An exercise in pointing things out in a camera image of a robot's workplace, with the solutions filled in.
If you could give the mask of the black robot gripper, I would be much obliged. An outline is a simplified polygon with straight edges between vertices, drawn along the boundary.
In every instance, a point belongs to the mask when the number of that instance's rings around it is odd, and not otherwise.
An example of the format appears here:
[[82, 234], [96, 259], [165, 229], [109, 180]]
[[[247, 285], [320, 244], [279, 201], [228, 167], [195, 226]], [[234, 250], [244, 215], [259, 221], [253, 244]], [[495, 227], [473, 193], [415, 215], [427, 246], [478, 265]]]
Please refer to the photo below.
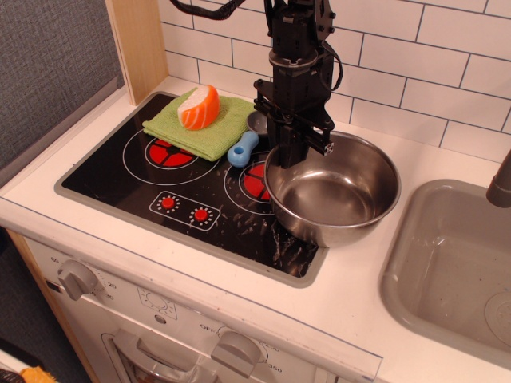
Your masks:
[[326, 112], [331, 97], [334, 59], [321, 57], [308, 67], [274, 66], [273, 81], [254, 82], [255, 108], [267, 117], [267, 135], [279, 147], [282, 168], [307, 158], [312, 148], [326, 156], [333, 152], [335, 124]]

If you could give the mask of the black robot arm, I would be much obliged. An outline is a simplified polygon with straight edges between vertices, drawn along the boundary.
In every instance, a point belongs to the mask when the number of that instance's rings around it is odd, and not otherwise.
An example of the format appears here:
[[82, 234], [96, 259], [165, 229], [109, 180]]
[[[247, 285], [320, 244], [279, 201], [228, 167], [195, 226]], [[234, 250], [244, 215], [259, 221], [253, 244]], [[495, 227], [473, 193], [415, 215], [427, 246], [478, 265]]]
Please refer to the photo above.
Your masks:
[[327, 44], [335, 13], [327, 1], [267, 1], [265, 11], [273, 75], [255, 82], [255, 108], [267, 116], [277, 163], [289, 168], [310, 149], [323, 156], [333, 151], [335, 124], [325, 106], [338, 86], [332, 80], [338, 56]]

